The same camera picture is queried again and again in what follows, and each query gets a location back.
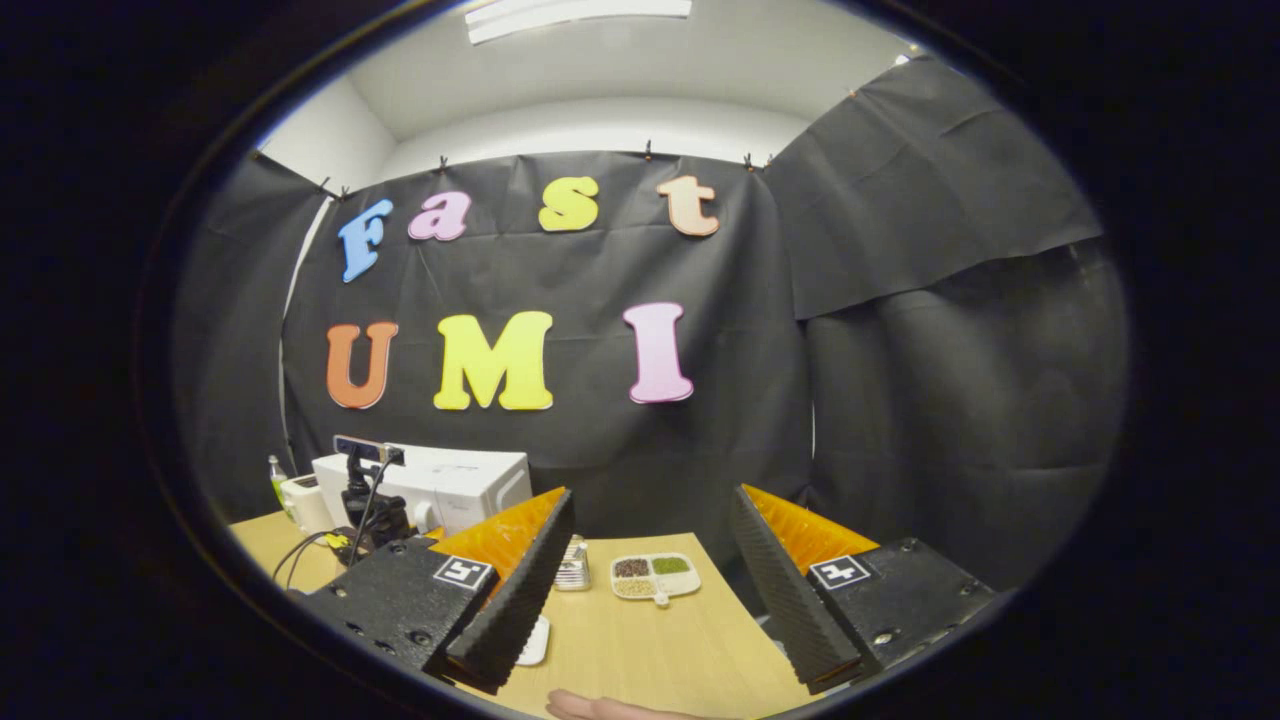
table surface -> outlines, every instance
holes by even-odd
[[[268,573],[302,539],[284,512],[237,523],[232,532]],[[687,555],[701,588],[672,597],[666,609],[614,596],[611,562],[654,552]],[[588,561],[590,589],[552,589],[547,597],[543,615],[552,630],[543,662],[517,665],[497,697],[458,687],[538,717],[552,717],[547,693],[557,688],[703,717],[762,717],[814,700],[692,533],[588,539]],[[310,548],[293,587],[315,591],[340,570],[328,547]],[[280,573],[282,587],[285,574],[288,566]]]

seeds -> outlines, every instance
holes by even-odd
[[[649,574],[649,561],[643,557],[635,557],[631,560],[623,560],[613,566],[613,577],[616,578],[635,578],[637,575]]]
[[[667,575],[669,573],[685,573],[689,570],[689,562],[685,562],[680,557],[658,557],[653,561],[653,571],[659,575]]]
[[[613,587],[620,593],[631,597],[645,597],[654,593],[653,583],[649,580],[618,580]]]

yellow letter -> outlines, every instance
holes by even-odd
[[[462,387],[466,373],[471,392],[481,407],[493,402],[498,380],[507,375],[507,387],[498,404],[507,410],[545,410],[552,393],[543,380],[543,336],[552,327],[547,313],[516,313],[489,347],[475,315],[453,315],[440,320],[444,336],[444,377],[435,406],[440,410],[466,410],[471,396]]]
[[[596,192],[600,192],[600,186],[593,178],[552,181],[543,191],[547,206],[538,211],[538,222],[548,232],[589,228],[600,214],[600,206],[591,200]]]

fingers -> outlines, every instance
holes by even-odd
[[[573,717],[596,720],[591,710],[591,701],[580,694],[573,694],[568,691],[552,691],[547,693],[547,701],[550,702],[550,705],[547,706],[548,712],[550,712],[550,708],[556,708],[557,711]],[[552,715],[561,717],[561,715],[557,715],[556,712],[552,712]]]
[[[682,712],[662,712],[613,698],[588,700],[568,691],[552,691],[547,711],[559,720],[699,720]]]
[[[552,717],[556,717],[557,720],[591,720],[590,717],[582,717],[581,715],[572,715],[570,712],[564,712],[563,710],[561,710],[554,705],[548,705],[547,712]]]
[[[593,720],[698,720],[692,715],[649,710],[609,697],[591,701],[591,708],[595,711]]]

black cable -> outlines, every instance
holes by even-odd
[[[378,473],[374,475],[374,482],[369,484],[369,502],[365,503],[365,514],[360,516],[360,527],[356,528],[356,542],[351,543],[351,562],[347,566],[356,564],[360,557],[360,538],[365,534],[365,525],[369,523],[369,510],[374,506],[374,498],[378,497],[378,486],[383,482],[383,473],[387,471],[387,465],[389,462],[383,462],[378,466]]]
[[[289,566],[289,574],[288,577],[284,578],[284,589],[289,589],[293,587],[293,571],[298,569],[298,561],[302,560],[302,553],[306,552],[307,548],[311,547],[312,544],[315,543],[308,542],[307,544],[302,546],[302,550],[300,550],[297,555],[293,556],[293,565]]]
[[[289,561],[289,557],[292,557],[294,552],[298,552],[301,555],[300,551],[303,550],[307,546],[307,543],[315,542],[315,541],[323,538],[324,536],[329,534],[329,532],[330,530],[325,530],[323,533],[311,533],[310,536],[307,536],[306,539],[303,539],[298,544],[293,546],[293,550],[285,552],[284,557],[280,559],[280,564],[275,566],[275,571],[271,573],[271,582],[273,583],[276,582],[275,578],[280,574],[280,568],[284,568],[284,564]]]

